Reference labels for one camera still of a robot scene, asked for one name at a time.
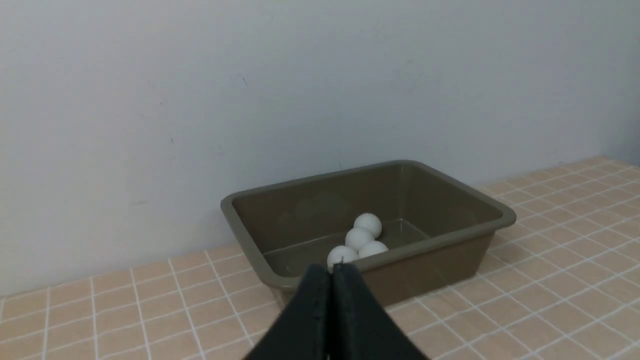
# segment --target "white wall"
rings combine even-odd
[[[639,0],[4,0],[0,294],[230,242],[223,196],[340,167],[482,183],[633,160],[638,18]]]

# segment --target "tiled floor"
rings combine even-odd
[[[481,189],[518,213],[478,276],[388,309],[437,359],[640,359],[640,169]],[[278,308],[236,246],[0,299],[0,359],[239,359]]]

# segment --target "plastic tray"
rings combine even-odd
[[[495,231],[516,220],[506,205],[407,160],[237,192],[221,208],[280,306],[307,265],[326,266],[361,213],[380,218],[389,248],[354,262],[383,306],[473,276]]]

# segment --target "beige floor tile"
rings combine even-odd
[[[567,205],[564,205],[562,208],[580,216],[587,215],[598,209],[595,205],[582,200],[571,202]]]
[[[542,214],[542,216],[544,216],[545,218],[557,223],[557,224],[562,224],[565,222],[569,222],[575,218],[578,217],[578,215],[572,213],[571,211],[562,209],[562,208],[555,208],[555,209],[551,209],[545,213]]]
[[[471,308],[465,299],[451,289],[429,295],[420,301],[441,320]]]
[[[538,257],[526,259],[513,267],[536,281],[560,271],[560,269],[552,263]]]
[[[542,350],[539,355],[545,360],[596,360],[587,350],[573,340],[562,339]]]
[[[462,341],[442,324],[436,324],[409,337],[415,346],[434,358],[462,346]]]
[[[618,234],[613,230],[604,229],[588,236],[589,239],[609,248],[618,247],[628,241],[629,238]]]
[[[561,193],[552,193],[542,197],[542,200],[549,202],[555,206],[562,206],[568,204],[575,199],[570,197],[569,195],[561,194]]]
[[[600,226],[605,227],[611,226],[623,220],[622,217],[607,210],[598,210],[592,214],[587,215],[586,218]]]
[[[551,188],[555,191],[564,190],[566,188],[570,188],[572,186],[571,183],[564,181],[562,179],[551,179],[542,183],[542,185]]]
[[[540,284],[562,298],[570,297],[588,287],[586,283],[566,272],[547,277],[540,281]]]
[[[258,309],[240,314],[240,320],[249,334],[268,329],[280,314],[276,304],[266,305]]]
[[[615,358],[615,360],[638,360],[638,359],[640,359],[640,347],[632,347]]]
[[[488,317],[475,309],[459,313],[445,323],[467,342],[474,341],[498,328]]]
[[[519,224],[528,227],[533,231],[544,231],[556,225],[555,222],[541,216],[532,216],[519,221]]]
[[[502,260],[496,258],[491,254],[485,254],[477,272],[479,275],[484,275],[504,268],[505,266],[507,266],[507,264],[505,264],[505,262],[503,262]]]
[[[140,322],[138,305],[133,304],[105,311],[95,317],[95,328],[98,334]]]
[[[98,354],[100,357],[136,348],[145,344],[141,325],[109,331],[98,336]]]
[[[20,359],[42,352],[44,331],[31,336],[0,342],[0,354],[4,359]]]
[[[545,231],[544,233],[542,233],[542,235],[544,235],[544,237],[548,238],[554,243],[560,245],[564,245],[565,243],[576,240],[580,237],[580,235],[567,229],[564,226],[554,227],[553,229]]]
[[[238,244],[227,245],[224,247],[207,250],[207,254],[209,255],[209,259],[211,259],[211,261],[231,258],[232,256],[240,255],[242,253],[243,251]]]
[[[611,230],[617,231],[628,238],[632,238],[632,239],[640,238],[640,223],[635,221],[629,220],[617,225],[613,225],[611,227]]]
[[[234,314],[234,310],[227,298],[221,298],[191,307],[189,308],[189,314],[191,315],[193,326],[198,327],[231,316]]]
[[[0,323],[0,341],[44,330],[46,313],[40,311]]]
[[[503,292],[487,280],[476,277],[455,286],[456,291],[473,305],[495,299]]]
[[[55,349],[76,341],[93,338],[93,319],[78,320],[49,329],[47,349]]]
[[[444,355],[439,358],[440,360],[481,360],[476,352],[471,350],[468,347],[463,347],[459,350],[455,350],[454,352],[450,352],[447,355]]]
[[[640,209],[634,208],[633,206],[627,204],[614,205],[608,210],[623,218],[632,218],[640,215]]]
[[[581,264],[573,266],[567,269],[567,272],[589,285],[598,284],[599,282],[605,281],[606,279],[615,276],[612,271],[590,261],[585,261]]]
[[[247,270],[223,277],[220,282],[228,293],[234,293],[260,284],[260,279],[253,270]]]
[[[490,360],[520,359],[528,353],[528,350],[506,331],[484,337],[474,343],[473,347],[485,359]]]
[[[202,284],[203,282],[215,280],[216,274],[213,272],[211,265],[206,264],[191,270],[180,272],[176,274],[176,278],[178,279],[180,287],[184,289],[197,284]]]
[[[218,276],[223,277],[242,270],[250,269],[251,265],[249,265],[249,261],[246,256],[240,255],[234,258],[216,261],[213,263],[213,267],[216,268]]]
[[[537,350],[562,336],[559,331],[537,316],[512,325],[508,331],[531,350]]]
[[[149,350],[153,360],[184,359],[200,352],[191,331],[151,344]]]
[[[550,193],[554,192],[553,189],[548,188],[542,184],[532,184],[529,186],[525,186],[522,188],[522,191],[529,193],[535,197],[549,195]]]
[[[631,342],[601,323],[594,323],[572,338],[600,357],[609,357]]]
[[[487,190],[489,190],[490,192],[494,193],[495,195],[502,195],[504,193],[508,193],[511,192],[513,190],[515,190],[515,188],[511,185],[509,185],[508,183],[501,181],[498,183],[493,183],[493,184],[489,184],[487,186],[485,186],[485,188]]]
[[[507,264],[517,263],[519,261],[528,259],[533,255],[529,251],[526,251],[524,248],[514,243],[510,243],[497,249],[493,249],[491,250],[491,253],[496,258],[504,261]]]
[[[566,244],[565,247],[584,258],[593,258],[607,251],[607,247],[587,238],[578,239]]]
[[[136,282],[155,279],[156,277],[165,276],[171,273],[169,261],[162,260],[156,263],[146,264],[133,268],[133,277]]]
[[[593,258],[592,261],[616,273],[627,271],[637,265],[635,261],[617,251],[609,251]]]
[[[209,264],[207,254],[204,251],[193,252],[176,258],[171,258],[171,265],[173,265],[173,271],[180,272],[196,266]]]
[[[438,320],[427,309],[417,303],[411,303],[395,309],[389,313],[389,316],[405,333],[416,331]]]
[[[556,243],[538,234],[533,234],[518,241],[517,245],[521,246],[532,254],[539,254],[541,252],[551,250],[557,246]]]
[[[109,360],[147,360],[149,355],[146,347],[137,348],[118,355],[109,356]]]
[[[609,315],[602,322],[633,341],[640,340],[640,312],[631,307]]]
[[[204,351],[245,337],[244,331],[235,317],[206,325],[197,329],[196,332]]]
[[[186,311],[162,316],[145,322],[147,339],[150,343],[191,328]]]
[[[86,360],[95,358],[95,340],[69,345],[54,351],[47,351],[47,360]]]
[[[532,284],[518,290],[512,296],[531,311],[538,311],[560,301],[559,297],[538,284]]]
[[[116,288],[121,288],[133,283],[131,281],[131,273],[129,270],[96,276],[92,279],[92,281],[93,292],[96,294]]]
[[[140,311],[144,320],[167,315],[183,308],[182,298],[177,291],[140,302]]]
[[[514,205],[514,206],[511,207],[511,209],[513,211],[515,211],[516,217],[518,219],[525,219],[525,218],[528,218],[528,217],[531,217],[531,216],[535,215],[533,211],[529,211],[529,210],[521,207],[520,205]]]
[[[510,297],[495,299],[482,305],[480,310],[501,327],[506,327],[531,314],[528,309]]]
[[[241,340],[225,345],[206,354],[207,360],[237,360],[242,359],[251,350],[248,340]]]
[[[502,236],[509,240],[517,240],[533,234],[533,231],[528,227],[524,227],[520,224],[515,224],[502,230],[498,230],[495,233],[496,235]]]
[[[556,304],[542,311],[539,316],[565,334],[576,331],[593,321],[589,315],[567,302]]]
[[[56,306],[91,296],[91,282],[89,279],[78,280],[69,284],[51,288],[49,294],[49,306]]]
[[[506,293],[523,288],[532,282],[528,277],[522,275],[521,272],[514,268],[499,270],[487,275],[485,279]]]
[[[601,318],[622,306],[616,299],[596,289],[589,289],[576,295],[570,299],[570,302],[595,318]]]
[[[15,299],[4,301],[2,321],[18,317],[20,315],[34,313],[47,307],[47,291],[38,291]]]
[[[95,311],[99,313],[114,307],[135,304],[136,293],[133,290],[133,286],[128,286],[96,295],[93,301],[95,303]]]
[[[578,219],[572,220],[566,223],[564,227],[575,232],[576,234],[580,234],[583,236],[593,234],[596,231],[599,231],[602,229],[602,226],[590,220],[587,220],[585,218],[578,218]]]
[[[534,198],[532,195],[520,190],[513,190],[512,192],[504,194],[502,197],[511,201],[513,204],[519,204]]]
[[[622,245],[618,251],[629,258],[640,261],[640,242],[638,241],[630,241]]]
[[[640,299],[640,286],[620,277],[604,282],[598,289],[625,304]]]
[[[578,175],[578,174],[567,174],[561,177],[561,179],[566,181],[567,183],[574,184],[574,185],[584,184],[590,180],[588,177]]]
[[[540,214],[540,213],[543,213],[545,211],[549,211],[549,210],[551,210],[551,209],[553,209],[555,207],[553,204],[550,204],[549,202],[546,202],[546,201],[540,200],[540,199],[527,201],[527,202],[521,204],[520,206],[522,206],[523,208],[531,211],[534,214]]]
[[[138,298],[140,301],[178,290],[178,286],[175,283],[173,275],[167,275],[159,279],[145,281],[141,284],[137,284],[136,288],[138,289]]]
[[[275,301],[271,290],[265,285],[240,291],[230,295],[229,299],[239,313]]]
[[[91,299],[69,302],[49,309],[49,327],[93,316]]]
[[[535,181],[532,179],[529,179],[526,176],[520,176],[520,177],[514,177],[512,179],[505,180],[505,183],[513,186],[514,188],[523,188],[525,186],[534,184]]]
[[[557,247],[546,252],[542,255],[542,258],[561,269],[568,268],[584,260],[582,256],[564,247]]]
[[[182,291],[184,302],[187,306],[194,306],[213,299],[225,296],[224,290],[219,281],[210,281],[205,284],[196,285],[194,287]]]
[[[573,188],[569,188],[569,189],[564,189],[563,191],[561,191],[562,194],[565,195],[569,195],[570,197],[573,197],[575,199],[584,199],[586,197],[589,197],[590,195],[593,195],[593,190],[589,190],[588,188],[582,187],[582,186],[574,186]],[[567,205],[573,205],[575,204],[574,202],[570,202]]]
[[[623,277],[629,281],[640,285],[640,268],[635,268],[629,272],[626,272]]]

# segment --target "white ball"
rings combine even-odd
[[[385,244],[380,241],[372,241],[360,249],[358,256],[360,256],[360,258],[366,258],[367,256],[379,254],[385,251],[389,251],[389,248]]]
[[[331,269],[333,264],[350,263],[358,259],[358,253],[350,247],[339,245],[334,247],[326,257],[326,266]]]
[[[349,230],[347,236],[344,238],[344,244],[352,248],[355,251],[360,251],[364,245],[375,241],[373,235],[367,229],[361,227],[354,227]]]
[[[376,239],[380,236],[380,233],[382,233],[382,223],[380,219],[372,213],[364,213],[357,217],[356,221],[353,222],[353,227],[361,227],[369,230]]]

